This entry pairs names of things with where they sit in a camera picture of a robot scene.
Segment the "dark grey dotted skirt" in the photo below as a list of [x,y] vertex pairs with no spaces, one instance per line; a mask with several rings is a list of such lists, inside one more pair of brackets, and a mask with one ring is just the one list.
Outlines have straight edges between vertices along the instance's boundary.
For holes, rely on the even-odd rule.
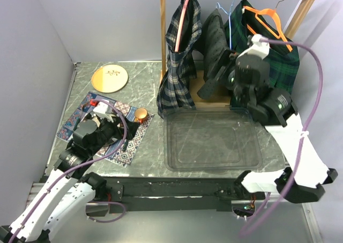
[[205,81],[205,84],[198,90],[197,94],[200,98],[208,100],[218,87],[221,86],[219,83],[207,79],[209,66],[215,61],[223,49],[230,49],[225,35],[222,16],[218,9],[212,11],[202,25],[202,33],[196,43],[195,49],[203,55],[203,79]]

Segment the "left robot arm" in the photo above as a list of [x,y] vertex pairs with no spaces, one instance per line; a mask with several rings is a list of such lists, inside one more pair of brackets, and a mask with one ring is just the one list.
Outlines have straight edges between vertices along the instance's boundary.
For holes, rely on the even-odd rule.
[[104,199],[107,181],[85,173],[90,161],[112,139],[133,139],[139,126],[129,120],[121,126],[119,117],[81,122],[34,200],[11,225],[1,226],[1,242],[51,242],[88,202]]

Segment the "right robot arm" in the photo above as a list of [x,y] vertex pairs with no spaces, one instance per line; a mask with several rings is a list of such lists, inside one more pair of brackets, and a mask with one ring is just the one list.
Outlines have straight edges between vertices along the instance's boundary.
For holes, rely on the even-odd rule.
[[318,156],[290,94],[269,86],[266,56],[267,50],[239,54],[224,48],[206,61],[209,82],[232,91],[239,107],[265,127],[289,163],[274,172],[244,171],[234,182],[235,194],[243,200],[266,192],[278,193],[291,203],[317,202],[325,193],[324,185],[332,183],[338,172]]

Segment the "light blue wire hanger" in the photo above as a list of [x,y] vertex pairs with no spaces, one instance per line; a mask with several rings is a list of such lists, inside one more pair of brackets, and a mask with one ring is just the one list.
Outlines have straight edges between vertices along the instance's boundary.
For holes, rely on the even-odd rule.
[[232,0],[229,11],[226,11],[219,2],[216,3],[216,8],[222,10],[228,16],[228,28],[229,28],[229,48],[233,50],[233,30],[232,30],[232,11],[235,0]]

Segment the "green navy plaid skirt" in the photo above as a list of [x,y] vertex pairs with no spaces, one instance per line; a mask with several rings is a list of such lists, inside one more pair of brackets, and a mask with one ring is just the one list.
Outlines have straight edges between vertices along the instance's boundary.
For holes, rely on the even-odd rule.
[[[232,11],[233,51],[243,52],[248,48],[248,37],[255,33],[275,40],[278,31],[263,16],[244,10],[251,7],[247,0],[241,0]],[[225,35],[229,46],[228,21],[224,24]],[[270,64],[269,85],[291,93],[300,66],[297,47],[289,50],[285,45],[270,45],[269,55],[265,60]]]

